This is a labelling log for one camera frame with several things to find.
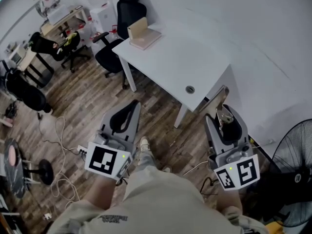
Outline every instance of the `seated person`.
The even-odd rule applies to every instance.
[[[41,0],[40,9],[43,14],[47,14],[49,9],[54,8],[57,5],[58,1],[56,0]],[[63,31],[62,26],[58,27],[60,31]]]

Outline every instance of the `black cable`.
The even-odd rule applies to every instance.
[[[200,193],[203,191],[205,183],[207,182],[208,179],[210,181],[209,186],[214,186],[214,183],[218,182],[218,179],[212,180],[210,177],[206,177],[201,188],[200,188],[200,190],[199,190]]]

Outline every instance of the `wooden floor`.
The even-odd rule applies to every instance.
[[[142,103],[142,109],[136,144],[142,136],[151,139],[153,153],[160,169],[171,165],[174,173],[182,175],[198,163],[207,160],[208,143],[202,124],[203,114],[198,111],[187,113],[179,129],[175,129],[173,124],[181,104],[141,73],[134,74],[137,91],[133,93],[130,88],[122,89],[121,74],[105,78],[104,69],[97,65],[94,58],[89,61],[77,59],[77,71],[74,74],[69,69],[63,70],[59,63],[51,59],[48,59],[48,62],[53,63],[56,72],[42,91],[54,109],[54,118],[50,123],[42,123],[41,128],[43,132],[47,127],[53,129],[54,120],[64,116],[65,147],[87,146],[88,141],[93,140],[100,120],[108,109],[120,102],[137,99]],[[51,135],[53,131],[42,137],[38,127],[36,112],[20,103],[14,127],[8,131],[6,137],[18,141],[28,160],[37,163],[43,158],[49,160],[56,174],[63,161],[61,148],[57,144],[43,142],[44,139],[55,141],[56,138],[55,135]],[[80,156],[66,152],[63,172],[76,186],[80,198],[84,197],[95,179],[95,175],[85,171],[83,166],[84,161]],[[200,189],[207,176],[214,177],[214,174],[209,170],[208,164],[202,164],[185,177]],[[114,205],[121,202],[125,186],[123,183],[116,188]],[[71,197],[72,190],[68,184],[60,183],[60,190],[66,197]],[[206,186],[204,193],[216,194],[217,190],[217,185],[213,188]],[[207,205],[215,205],[215,195],[204,197]],[[16,207],[21,213],[29,233],[32,234],[41,233],[47,225],[48,221],[43,220],[45,213],[51,212],[55,219],[64,211],[67,203],[61,196],[53,197],[50,187],[44,185],[32,185],[31,191],[26,192],[21,200],[13,197],[11,199],[10,206]]]

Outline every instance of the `shoe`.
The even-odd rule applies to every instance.
[[[165,166],[161,171],[165,173],[171,173],[172,168],[171,166]]]
[[[141,163],[142,158],[146,156],[151,156],[153,160],[155,159],[153,153],[151,152],[150,141],[148,140],[146,136],[142,137],[140,141],[140,149],[141,149],[141,153],[139,156],[138,165]]]
[[[143,136],[141,141],[140,141],[140,148],[141,152],[150,152],[151,147],[150,147],[150,141],[146,136]]]

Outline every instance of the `white box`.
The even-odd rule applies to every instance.
[[[57,24],[60,20],[62,20],[65,16],[70,13],[69,9],[63,4],[58,6],[55,9],[51,9],[51,11],[47,14],[49,22],[51,25]]]
[[[102,8],[90,10],[90,15],[96,30],[99,33],[109,32],[117,24],[113,6],[106,5]]]

